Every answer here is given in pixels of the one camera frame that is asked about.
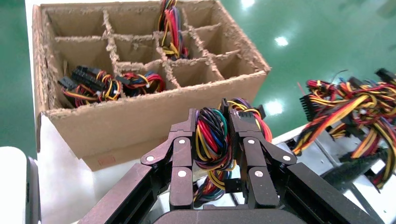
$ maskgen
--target black connector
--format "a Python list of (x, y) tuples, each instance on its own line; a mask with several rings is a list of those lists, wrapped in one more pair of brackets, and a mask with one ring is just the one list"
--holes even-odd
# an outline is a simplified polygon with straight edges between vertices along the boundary
[(226, 189), (226, 194), (242, 192), (243, 184), (240, 178), (225, 179), (223, 181)]
[(301, 97), (300, 102), (301, 102), (301, 105), (303, 106), (307, 120), (309, 122), (313, 121), (313, 119), (316, 116), (318, 106), (314, 105), (311, 102), (309, 95), (305, 95), (305, 96)]
[(128, 79), (126, 79), (126, 78), (124, 78), (122, 76), (116, 76), (115, 80), (120, 81), (124, 85), (130, 85), (131, 84), (130, 80), (128, 80)]
[(93, 77), (92, 75), (84, 72), (83, 70), (77, 68), (71, 73), (71, 78), (79, 83), (86, 85), (93, 91), (103, 91), (105, 84)]
[(69, 77), (65, 76), (58, 83), (67, 90), (73, 90), (77, 88), (77, 84)]
[(361, 85), (363, 85), (363, 82), (358, 80), (355, 77), (351, 77), (348, 82), (351, 84), (351, 86), (355, 87), (355, 88), (360, 88)]
[(255, 109), (260, 113), (261, 119), (264, 119), (267, 115), (265, 114), (264, 107), (262, 104), (260, 104), (258, 107), (255, 107)]
[(378, 75), (378, 77), (386, 83), (389, 84), (393, 84), (396, 82), (396, 76), (394, 73), (384, 69), (384, 68), (380, 68), (375, 72), (376, 75)]
[(99, 72), (102, 71), (101, 69), (98, 69), (98, 68), (90, 68), (90, 67), (84, 66), (84, 65), (82, 65), (82, 66), (79, 65), (79, 66), (77, 66), (76, 69), (78, 69), (78, 70), (80, 70), (80, 71), (82, 71), (82, 72), (94, 74), (95, 76), (97, 76), (97, 75), (99, 74)]
[(229, 111), (230, 111), (230, 107), (228, 105), (227, 99), (222, 98), (220, 104), (220, 112), (224, 116), (224, 118), (226, 118), (227, 122), (229, 120)]

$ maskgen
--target torn cardboard edge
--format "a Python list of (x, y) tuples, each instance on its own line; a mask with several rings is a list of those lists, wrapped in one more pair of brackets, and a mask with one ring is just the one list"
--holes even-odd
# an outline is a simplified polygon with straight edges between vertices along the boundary
[[(94, 3), (94, 4), (65, 4), (65, 5), (42, 5), (42, 7), (34, 7), (33, 28), (34, 28), (34, 64), (35, 64), (35, 82), (36, 86), (42, 86), (40, 90), (35, 90), (36, 94), (36, 131), (37, 131), (37, 151), (40, 152), (40, 123), (41, 116), (47, 116), (54, 126), (57, 128), (63, 139), (78, 158), (86, 158), (97, 154), (111, 152), (117, 148), (123, 148), (131, 145), (140, 144), (144, 141), (164, 136), (169, 132), (172, 124), (183, 121), (184, 113), (190, 107), (204, 107), (218, 105), (221, 98), (242, 97), (247, 100), (253, 100), (258, 92), (261, 83), (264, 81), (266, 74), (270, 71), (270, 67), (264, 61), (262, 56), (257, 52), (255, 46), (243, 34), (242, 30), (235, 24), (229, 14), (226, 12), (221, 3), (213, 0), (204, 1), (188, 1), (178, 3), (184, 15), (183, 23), (185, 31), (183, 35), (189, 38), (189, 41), (196, 47), (199, 58), (192, 60), (180, 59), (175, 62), (168, 60), (160, 47), (160, 37), (163, 32), (154, 31), (151, 34), (133, 35), (118, 34), (119, 27), (112, 24), (114, 14), (116, 12), (135, 12), (141, 14), (145, 12), (146, 6), (150, 6), (152, 10), (159, 6), (156, 2), (127, 2), (127, 3)], [(103, 27), (104, 32), (97, 35), (81, 36), (59, 36), (56, 35), (56, 29), (51, 27), (50, 16), (47, 12), (72, 12), (80, 10), (96, 10), (101, 11), (102, 21), (98, 27)], [(192, 12), (204, 17), (187, 15)], [(203, 28), (196, 28), (190, 23), (205, 24)], [(235, 42), (237, 50), (225, 50), (223, 54), (216, 55), (209, 52), (201, 40), (197, 30), (213, 30), (224, 31), (229, 41)], [(138, 40), (155, 40), (155, 49), (160, 55), (159, 59), (151, 62), (143, 60), (137, 62), (123, 62), (120, 59), (119, 49), (116, 40), (122, 41), (138, 41)], [(67, 66), (79, 63), (77, 60), (71, 59), (70, 62), (64, 60), (64, 56), (59, 54), (56, 49), (57, 44), (62, 43), (98, 43), (104, 42), (104, 47), (99, 54), (104, 59), (106, 55), (109, 61), (109, 67), (114, 75), (119, 75), (123, 71), (147, 71), (147, 69), (159, 69), (161, 75), (166, 78), (171, 89), (161, 93), (155, 93), (133, 98), (126, 97), (121, 94), (122, 98), (118, 101), (103, 102), (100, 104), (84, 105), (74, 109), (63, 109), (60, 102), (61, 96), (56, 84), (57, 78), (67, 73)], [(62, 54), (70, 49), (63, 47)], [(249, 71), (239, 72), (236, 77), (228, 77), (222, 75), (223, 64), (230, 64), (233, 60), (244, 59), (247, 65), (252, 67), (254, 73)], [(203, 67), (201, 73), (203, 77), (195, 77), (191, 69), (197, 64)], [(179, 83), (179, 79), (190, 76), (183, 86)], [(122, 122), (114, 120), (112, 125), (108, 125), (105, 118), (116, 116), (124, 119)], [(87, 123), (84, 130), (73, 130), (73, 126)], [(109, 126), (109, 133), (117, 136), (114, 143), (105, 142), (102, 130), (104, 125)], [(129, 131), (129, 126), (144, 126), (142, 131)]]

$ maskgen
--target yellow wire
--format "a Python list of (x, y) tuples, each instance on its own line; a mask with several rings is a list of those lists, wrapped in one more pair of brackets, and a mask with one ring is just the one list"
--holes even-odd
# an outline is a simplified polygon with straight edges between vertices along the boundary
[[(385, 137), (386, 140), (391, 144), (391, 148), (392, 148), (392, 150), (393, 150), (393, 153), (396, 154), (396, 149), (395, 149), (395, 147), (394, 147), (394, 145), (393, 145), (394, 143), (393, 143), (393, 141), (390, 139), (390, 137), (389, 137), (389, 135), (386, 133), (386, 131), (384, 131), (384, 130), (382, 129), (382, 127), (381, 127), (379, 124), (377, 124), (377, 123), (374, 123), (374, 126), (383, 134), (383, 137)], [(391, 155), (390, 155), (390, 153), (388, 153), (388, 161), (387, 161), (387, 164), (390, 164), (390, 162), (391, 162)], [(384, 179), (386, 179), (386, 177), (388, 177), (389, 172), (390, 172), (390, 166), (386, 166), (386, 168), (385, 168), (385, 173), (384, 173)]]
[(245, 107), (244, 105), (242, 105), (242, 104), (238, 104), (238, 103), (236, 103), (236, 102), (234, 102), (234, 101), (227, 101), (228, 103), (231, 103), (231, 104), (233, 104), (233, 105), (236, 105), (237, 107), (240, 107), (242, 110), (247, 110), (248, 108), (247, 107)]
[(141, 74), (137, 74), (137, 75), (140, 76), (142, 79), (144, 79), (144, 81), (146, 81), (146, 83), (150, 85), (149, 81), (146, 79), (145, 76), (142, 76)]
[(234, 162), (233, 162), (233, 167), (226, 169), (226, 171), (233, 171), (235, 166), (236, 166), (236, 160), (234, 160)]
[(210, 171), (209, 174), (212, 175), (212, 178), (213, 178), (218, 184), (220, 184), (221, 186), (224, 186), (224, 185), (225, 185), (224, 182), (222, 182), (221, 180), (219, 180), (219, 179), (214, 175), (214, 173), (213, 173), (212, 171)]
[(198, 132), (200, 132), (199, 130), (199, 126), (197, 126), (197, 134), (195, 135), (195, 150), (197, 151), (197, 155), (198, 157), (203, 160), (203, 161), (208, 161), (205, 157), (202, 156), (200, 150), (199, 150), (199, 143), (198, 143)]
[(213, 183), (214, 185), (216, 185), (216, 187), (218, 187), (218, 188), (220, 188), (220, 189), (222, 189), (222, 190), (225, 190), (225, 189), (226, 189), (225, 187), (223, 187), (223, 186), (221, 186), (220, 184), (218, 184), (218, 183), (212, 178), (210, 172), (209, 172), (208, 177), (209, 177), (209, 179), (212, 181), (212, 183)]

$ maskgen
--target white surface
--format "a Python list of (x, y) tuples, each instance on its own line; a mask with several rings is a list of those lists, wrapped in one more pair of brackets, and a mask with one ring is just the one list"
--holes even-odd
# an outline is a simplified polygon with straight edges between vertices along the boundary
[(26, 156), (20, 149), (0, 147), (1, 223), (25, 223), (26, 169)]
[(42, 222), (69, 224), (81, 219), (138, 161), (91, 172), (77, 159), (47, 117), (42, 118), (38, 157)]

